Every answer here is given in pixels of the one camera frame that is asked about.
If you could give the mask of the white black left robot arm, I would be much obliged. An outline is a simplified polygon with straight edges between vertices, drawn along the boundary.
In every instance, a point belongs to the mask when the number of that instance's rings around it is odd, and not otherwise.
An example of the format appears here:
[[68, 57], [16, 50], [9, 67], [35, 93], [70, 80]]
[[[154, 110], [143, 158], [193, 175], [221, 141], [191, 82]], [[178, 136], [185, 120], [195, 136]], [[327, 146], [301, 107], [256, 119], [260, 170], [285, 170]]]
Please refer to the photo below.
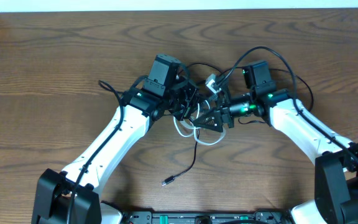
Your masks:
[[47, 169], [37, 182], [32, 223], [120, 223], [123, 213], [100, 200], [112, 172], [129, 149], [163, 116], [183, 119], [198, 100], [198, 87], [183, 81], [172, 87], [146, 80], [148, 88], [132, 85], [122, 95], [108, 83], [119, 106], [105, 129], [85, 152], [61, 172]]

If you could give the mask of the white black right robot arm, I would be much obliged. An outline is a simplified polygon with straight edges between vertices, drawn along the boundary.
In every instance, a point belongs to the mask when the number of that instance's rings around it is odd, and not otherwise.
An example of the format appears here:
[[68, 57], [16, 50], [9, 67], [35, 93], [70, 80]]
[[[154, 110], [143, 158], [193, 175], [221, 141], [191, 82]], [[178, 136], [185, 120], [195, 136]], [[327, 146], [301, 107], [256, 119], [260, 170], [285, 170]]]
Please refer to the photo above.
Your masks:
[[358, 143], [313, 116], [288, 90], [240, 96], [194, 120], [223, 132], [233, 119], [254, 114], [290, 138], [314, 164], [314, 199], [293, 207], [293, 223], [358, 223]]

